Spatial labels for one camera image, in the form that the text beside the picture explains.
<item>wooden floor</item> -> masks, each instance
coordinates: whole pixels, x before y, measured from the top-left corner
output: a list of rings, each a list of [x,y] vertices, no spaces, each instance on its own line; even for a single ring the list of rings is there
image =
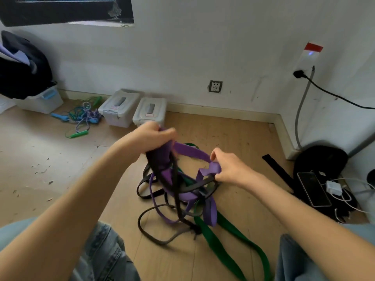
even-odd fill
[[[73,106],[73,102],[67,102],[57,112]],[[287,172],[292,171],[293,164],[284,159],[273,124],[168,112],[165,125],[177,129],[179,142],[195,143],[207,153],[217,146],[233,152],[254,170],[288,189],[261,158],[270,154]],[[73,131],[71,124],[17,107],[4,112],[0,115],[0,226],[41,214],[109,146],[133,128],[108,126],[102,121],[91,127],[88,136],[67,139],[64,134]],[[142,280],[236,280],[203,236],[193,240],[192,234],[185,233],[162,248],[141,234],[137,219],[152,203],[139,199],[135,189],[146,163],[146,157],[141,155],[129,167],[101,217],[124,239],[126,252]],[[179,165],[195,176],[198,167],[206,163],[181,157]],[[263,249],[274,271],[279,237],[285,232],[279,221],[253,196],[232,185],[220,186],[214,198],[218,210]],[[163,210],[167,216],[175,217],[168,209]],[[159,239],[168,239],[176,231],[156,211],[146,214],[142,225]],[[255,251],[219,226],[213,231],[248,280],[263,280],[261,261]]]

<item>forearm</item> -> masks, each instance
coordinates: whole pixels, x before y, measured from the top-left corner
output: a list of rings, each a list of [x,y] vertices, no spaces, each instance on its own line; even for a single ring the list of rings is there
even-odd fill
[[[127,144],[114,144],[1,251],[0,280],[68,280],[121,176],[136,158],[133,152]]]
[[[261,174],[248,173],[242,187],[285,226],[330,280],[369,280],[375,247],[298,200]]]

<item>window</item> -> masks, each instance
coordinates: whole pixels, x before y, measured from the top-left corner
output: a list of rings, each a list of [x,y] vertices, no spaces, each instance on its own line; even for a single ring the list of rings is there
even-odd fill
[[[0,0],[6,27],[104,20],[134,23],[131,0]]]

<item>smartphone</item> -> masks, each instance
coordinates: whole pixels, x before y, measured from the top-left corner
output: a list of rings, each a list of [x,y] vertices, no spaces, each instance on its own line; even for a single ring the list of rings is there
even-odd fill
[[[313,207],[332,206],[326,192],[313,172],[299,172],[297,176]]]

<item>person's left hand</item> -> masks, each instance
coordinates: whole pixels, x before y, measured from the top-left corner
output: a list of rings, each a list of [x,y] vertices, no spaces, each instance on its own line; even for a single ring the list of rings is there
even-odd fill
[[[146,122],[122,137],[118,143],[130,144],[132,151],[135,151],[139,156],[139,154],[154,150],[168,141],[176,140],[176,129],[169,128],[159,131],[159,128],[159,124],[155,121]]]

